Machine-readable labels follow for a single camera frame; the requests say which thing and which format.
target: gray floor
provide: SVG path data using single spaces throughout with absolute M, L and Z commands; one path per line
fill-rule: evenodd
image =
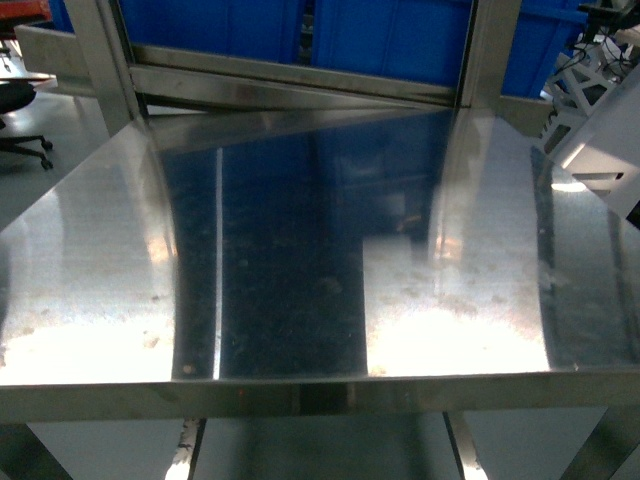
M 3 115 L 0 136 L 44 135 L 53 142 L 45 171 L 36 157 L 0 152 L 0 230 L 109 138 L 94 99 L 38 93 L 31 105 Z M 38 142 L 28 146 L 39 149 Z
M 107 139 L 97 103 L 41 93 L 5 116 L 2 135 L 42 133 L 55 164 L 0 154 L 0 230 Z M 603 409 L 467 414 L 492 480 L 558 478 Z M 164 477 L 180 420 L 33 424 L 75 480 Z M 616 480 L 638 478 L 638 459 Z M 438 414 L 210 420 L 195 480 L 450 479 L 453 457 Z

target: stainless steel table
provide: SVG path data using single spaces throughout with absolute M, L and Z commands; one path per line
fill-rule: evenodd
M 635 405 L 639 302 L 489 111 L 155 117 L 0 235 L 0 421 Z

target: office chair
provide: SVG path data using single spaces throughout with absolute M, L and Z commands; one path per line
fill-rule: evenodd
M 33 86 L 26 82 L 20 83 L 4 83 L 0 84 L 0 115 L 3 113 L 13 112 L 29 105 L 36 98 L 36 92 Z M 5 123 L 0 119 L 0 129 L 6 127 Z M 29 155 L 40 157 L 40 165 L 45 170 L 53 168 L 46 155 L 37 150 L 20 146 L 20 143 L 39 140 L 44 150 L 51 150 L 53 144 L 45 139 L 42 135 L 29 135 L 23 137 L 0 137 L 0 152 L 11 152 L 20 155 Z

